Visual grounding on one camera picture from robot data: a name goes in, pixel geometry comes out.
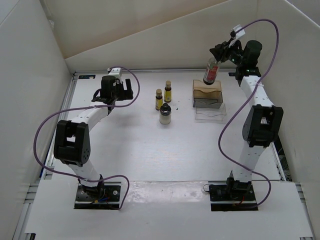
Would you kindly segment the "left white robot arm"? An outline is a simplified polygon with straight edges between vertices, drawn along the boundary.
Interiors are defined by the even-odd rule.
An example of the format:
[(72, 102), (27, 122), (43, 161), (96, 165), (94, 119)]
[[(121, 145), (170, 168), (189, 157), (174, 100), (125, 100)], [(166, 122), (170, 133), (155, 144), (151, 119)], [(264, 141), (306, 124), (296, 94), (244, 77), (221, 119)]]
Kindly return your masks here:
[(90, 131), (115, 108), (117, 101), (133, 100), (131, 80), (122, 82), (121, 76), (108, 74), (101, 79), (101, 88), (92, 98), (90, 109), (86, 109), (71, 120), (60, 120), (56, 126), (53, 154), (57, 160), (73, 170), (79, 183), (88, 188), (93, 200), (100, 200), (105, 188), (98, 180), (102, 176), (90, 161)]

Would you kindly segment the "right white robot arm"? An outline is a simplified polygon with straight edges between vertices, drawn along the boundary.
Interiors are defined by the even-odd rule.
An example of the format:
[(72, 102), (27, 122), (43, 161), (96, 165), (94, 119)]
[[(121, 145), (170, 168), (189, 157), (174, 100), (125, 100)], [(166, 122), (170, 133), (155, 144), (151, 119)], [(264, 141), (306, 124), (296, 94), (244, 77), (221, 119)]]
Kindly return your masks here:
[(227, 60), (236, 65), (235, 77), (245, 93), (249, 113), (242, 127), (243, 148), (235, 168), (223, 185), (210, 185), (209, 193), (213, 202), (242, 204), (252, 201), (252, 174), (261, 154), (273, 143), (281, 126), (284, 110), (275, 106), (261, 84), (261, 73), (257, 66), (263, 46), (259, 41), (250, 40), (242, 47), (241, 42), (223, 42), (210, 49), (221, 63)]

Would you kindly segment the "red label sauce bottle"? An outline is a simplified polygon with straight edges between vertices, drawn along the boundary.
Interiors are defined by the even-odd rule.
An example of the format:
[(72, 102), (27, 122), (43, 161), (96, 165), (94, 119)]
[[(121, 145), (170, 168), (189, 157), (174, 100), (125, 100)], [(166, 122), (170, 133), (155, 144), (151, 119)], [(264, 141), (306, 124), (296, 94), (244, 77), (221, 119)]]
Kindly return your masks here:
[(216, 81), (217, 74), (220, 69), (220, 62), (215, 57), (211, 57), (206, 66), (203, 82), (206, 85), (212, 85)]

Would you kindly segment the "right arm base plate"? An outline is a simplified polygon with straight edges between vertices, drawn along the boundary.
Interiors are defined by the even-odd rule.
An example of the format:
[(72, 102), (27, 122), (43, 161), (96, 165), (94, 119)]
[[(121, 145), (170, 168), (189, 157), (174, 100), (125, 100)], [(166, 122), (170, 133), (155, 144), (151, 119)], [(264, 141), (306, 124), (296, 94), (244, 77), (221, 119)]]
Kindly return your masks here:
[(226, 185), (207, 183), (203, 191), (209, 194), (212, 212), (258, 211), (253, 187), (248, 193), (226, 193)]

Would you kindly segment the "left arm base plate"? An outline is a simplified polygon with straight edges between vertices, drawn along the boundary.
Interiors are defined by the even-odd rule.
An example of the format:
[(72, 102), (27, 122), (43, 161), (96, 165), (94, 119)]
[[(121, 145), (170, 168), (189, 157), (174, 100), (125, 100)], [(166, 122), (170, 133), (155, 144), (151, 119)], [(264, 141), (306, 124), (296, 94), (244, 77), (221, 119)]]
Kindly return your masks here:
[(120, 182), (99, 183), (96, 187), (77, 186), (74, 200), (76, 210), (117, 210), (120, 207)]

